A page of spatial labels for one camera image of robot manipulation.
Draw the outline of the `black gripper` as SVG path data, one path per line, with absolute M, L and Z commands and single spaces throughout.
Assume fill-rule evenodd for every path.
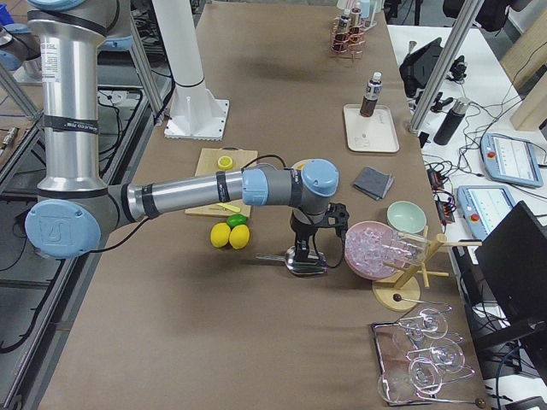
M 295 261 L 319 261 L 320 254 L 316 249 L 311 249 L 310 244 L 318 230 L 313 220 L 301 221 L 296 216 L 291 216 L 291 229 L 295 233 Z

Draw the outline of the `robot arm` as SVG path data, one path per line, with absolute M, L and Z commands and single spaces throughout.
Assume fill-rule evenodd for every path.
M 251 164 L 237 171 L 148 185 L 109 185 L 99 173 L 97 55 L 106 42 L 132 45 L 127 1 L 31 1 L 27 23 L 41 52 L 46 174 L 25 232 L 40 252 L 70 259 L 102 253 L 109 235 L 129 224 L 188 208 L 240 200 L 292 210 L 294 249 L 333 216 L 338 169 L 309 160 L 301 169 Z

